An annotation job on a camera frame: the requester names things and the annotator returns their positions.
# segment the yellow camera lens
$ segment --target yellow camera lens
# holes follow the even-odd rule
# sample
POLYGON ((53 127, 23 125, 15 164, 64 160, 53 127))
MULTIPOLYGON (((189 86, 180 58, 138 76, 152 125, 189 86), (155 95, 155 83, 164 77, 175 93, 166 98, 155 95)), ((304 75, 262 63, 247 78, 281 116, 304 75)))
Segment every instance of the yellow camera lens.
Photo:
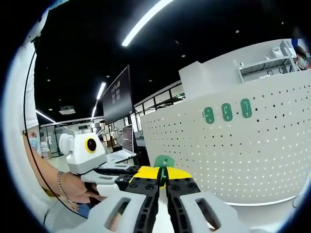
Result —
POLYGON ((96 151, 96 142, 93 138, 86 140, 86 150, 90 153, 94 153, 96 151))

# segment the face mask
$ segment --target face mask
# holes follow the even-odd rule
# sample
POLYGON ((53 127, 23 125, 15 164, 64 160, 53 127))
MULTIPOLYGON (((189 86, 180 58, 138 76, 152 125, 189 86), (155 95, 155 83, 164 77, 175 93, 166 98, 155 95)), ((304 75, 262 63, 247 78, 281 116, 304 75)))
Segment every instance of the face mask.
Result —
POLYGON ((35 149, 35 151, 38 151, 38 140, 35 137, 29 138, 30 145, 35 149))
POLYGON ((307 60, 303 59, 303 58, 300 58, 299 59, 300 61, 300 64, 305 68, 307 66, 307 60))

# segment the ceiling light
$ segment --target ceiling light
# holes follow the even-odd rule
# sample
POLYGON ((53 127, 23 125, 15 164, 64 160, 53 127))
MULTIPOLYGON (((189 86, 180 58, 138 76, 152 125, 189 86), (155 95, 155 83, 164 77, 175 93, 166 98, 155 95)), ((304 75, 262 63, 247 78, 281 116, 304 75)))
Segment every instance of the ceiling light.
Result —
POLYGON ((96 106, 94 106, 94 108, 93 108, 92 119, 94 118, 95 112, 96 112, 96 106))
POLYGON ((99 88, 99 91, 98 91, 98 94, 97 94, 97 97, 96 97, 97 100, 99 100, 101 98, 105 86, 106 86, 106 83, 102 83, 101 84, 101 87, 99 88))
POLYGON ((44 117, 45 119, 49 120, 52 123, 56 123, 55 120, 52 120, 51 118, 47 117, 46 115, 44 115, 43 113, 39 112, 38 110, 35 111, 37 114, 39 114, 40 116, 44 117))
POLYGON ((161 0, 153 8, 151 8, 135 25, 135 27, 130 31, 127 35, 125 40, 122 43, 122 46, 127 47, 133 38, 137 35, 137 33, 142 29, 143 26, 153 17, 155 16, 160 10, 162 10, 165 6, 171 3, 173 0, 161 0))

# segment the hand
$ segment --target hand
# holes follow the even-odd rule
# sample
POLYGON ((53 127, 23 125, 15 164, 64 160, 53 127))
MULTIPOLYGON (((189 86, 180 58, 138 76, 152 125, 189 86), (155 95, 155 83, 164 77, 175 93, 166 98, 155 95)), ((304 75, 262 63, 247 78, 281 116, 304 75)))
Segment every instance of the hand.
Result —
POLYGON ((71 210, 73 210, 73 211, 75 211, 75 212, 78 212, 79 211, 79 206, 78 206, 78 204, 73 204, 73 203, 70 203, 69 201, 67 202, 67 206, 71 209, 71 210))
MULTIPOLYGON (((63 173, 60 176, 60 184, 68 196, 68 198, 73 202, 78 203, 89 203, 89 198, 96 198, 102 201, 104 197, 96 195, 90 191, 87 191, 84 183, 81 181, 80 177, 71 174, 70 172, 63 173)), ((94 184, 92 188, 97 191, 96 185, 94 184)))

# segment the cable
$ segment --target cable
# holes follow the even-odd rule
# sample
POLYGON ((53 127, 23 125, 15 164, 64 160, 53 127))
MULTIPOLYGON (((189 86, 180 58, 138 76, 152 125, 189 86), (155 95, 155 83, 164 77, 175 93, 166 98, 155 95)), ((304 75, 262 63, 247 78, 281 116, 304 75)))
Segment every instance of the cable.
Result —
POLYGON ((295 202, 296 198, 298 198, 299 196, 300 196, 300 195, 296 195, 296 197, 293 199, 292 206, 293 206, 294 209, 297 208, 297 206, 294 206, 294 202, 295 202))
POLYGON ((24 115, 24 126, 25 126, 25 132, 26 132, 26 137, 27 137, 28 146, 29 146, 29 148, 30 148, 30 152, 31 152, 31 155, 32 155, 32 157, 33 157, 33 160, 34 160, 34 162, 35 162, 35 166, 36 166, 36 168, 38 169, 39 174, 40 174, 40 176, 42 177, 42 179, 43 179, 44 183, 46 184, 46 186, 48 187, 48 189, 53 193, 53 195, 54 195, 68 210, 70 210, 71 212, 73 212, 73 213, 75 213, 75 214, 77 214, 77 215, 79 215, 79 216, 81 216, 81 217, 87 219, 86 217, 82 216, 81 214, 79 214, 79 213, 73 211, 72 209, 70 209, 65 203, 63 203, 63 202, 60 200, 60 198, 57 196, 57 194, 51 189, 51 187, 49 186, 49 184, 47 183, 47 181, 44 179, 44 177, 43 177, 43 175, 42 175, 42 173, 41 173, 41 171, 40 171, 40 169, 39 169, 39 166, 38 166, 38 164, 37 164, 37 162, 36 162, 36 160, 35 160, 35 156, 34 156, 34 153, 33 153, 33 149, 32 149, 32 147, 31 147, 31 145, 30 145, 30 141, 29 141, 29 137, 28 137, 28 131, 27 131, 27 124, 26 124, 26 107, 25 107, 25 101, 26 101, 27 82, 28 82, 28 78, 29 78, 30 68, 31 68, 31 65, 32 65, 32 63, 33 63, 33 60, 34 60, 34 57, 35 57, 35 53, 36 53, 37 48, 35 49, 35 52, 34 52, 34 54, 33 54, 33 57, 31 58, 31 61, 30 61, 30 65, 29 65, 28 72, 27 72, 26 83, 25 83, 25 90, 24 90, 24 103, 23 103, 23 111, 24 111, 24 113, 23 113, 23 115, 24 115))
POLYGON ((268 74, 268 75, 270 75, 270 74, 269 74, 269 72, 271 72, 271 73, 272 73, 272 75, 274 75, 274 73, 273 73, 273 71, 272 71, 272 70, 268 70, 268 71, 267 71, 267 74, 268 74))
POLYGON ((279 68, 278 68, 278 71, 279 71, 280 74, 285 74, 285 70, 284 70, 283 67, 279 67, 279 68))

